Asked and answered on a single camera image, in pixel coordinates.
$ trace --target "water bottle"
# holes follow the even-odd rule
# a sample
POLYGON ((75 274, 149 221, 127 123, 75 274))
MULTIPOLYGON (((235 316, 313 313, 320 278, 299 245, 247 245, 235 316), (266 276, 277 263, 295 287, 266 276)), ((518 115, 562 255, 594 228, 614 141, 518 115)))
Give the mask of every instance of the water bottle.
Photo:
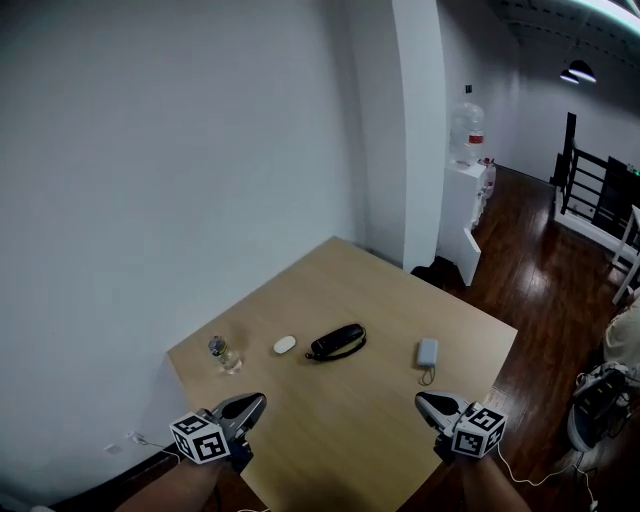
POLYGON ((229 348, 222 336, 214 336, 209 341, 209 352, 215 357, 224 371, 229 374, 238 373, 242 368, 242 360, 237 352, 229 348))
POLYGON ((484 110, 473 103, 455 105, 451 112, 449 158, 473 165, 482 155, 484 143, 484 110))

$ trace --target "person's arm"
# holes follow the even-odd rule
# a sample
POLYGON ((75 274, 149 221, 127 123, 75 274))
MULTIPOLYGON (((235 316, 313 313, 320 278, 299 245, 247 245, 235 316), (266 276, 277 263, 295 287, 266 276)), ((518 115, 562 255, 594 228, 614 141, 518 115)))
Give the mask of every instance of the person's arm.
POLYGON ((457 463, 462 472, 467 510, 531 512, 527 503, 490 457, 479 460, 459 457, 457 463))
POLYGON ((199 512, 211 495, 223 462, 183 460, 120 505, 116 512, 199 512))

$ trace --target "wooden floor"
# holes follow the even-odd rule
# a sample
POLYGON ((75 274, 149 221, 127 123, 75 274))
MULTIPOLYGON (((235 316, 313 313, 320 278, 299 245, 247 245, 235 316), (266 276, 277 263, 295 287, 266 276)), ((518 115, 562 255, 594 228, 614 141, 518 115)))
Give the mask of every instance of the wooden floor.
MULTIPOLYGON (((549 185, 506 169, 498 171, 496 183, 474 232, 482 258, 472 286, 465 289, 444 260, 434 265, 446 275, 446 291, 518 329, 491 402, 509 415, 501 446, 515 477, 539 481, 579 460, 566 435, 568 403, 576 374, 597 362, 596 349, 615 313, 611 298, 624 276, 608 264, 610 253, 553 222, 549 185)), ((640 455, 640 442, 631 435, 638 427, 634 418, 581 461, 583 470, 598 468, 589 474, 600 511, 622 510, 625 497, 635 496, 638 472, 629 468, 637 467, 640 455)), ((532 510, 589 510, 584 481, 574 471, 540 487, 516 488, 532 510)), ((401 508, 435 509, 464 510, 455 468, 441 466, 401 508)))

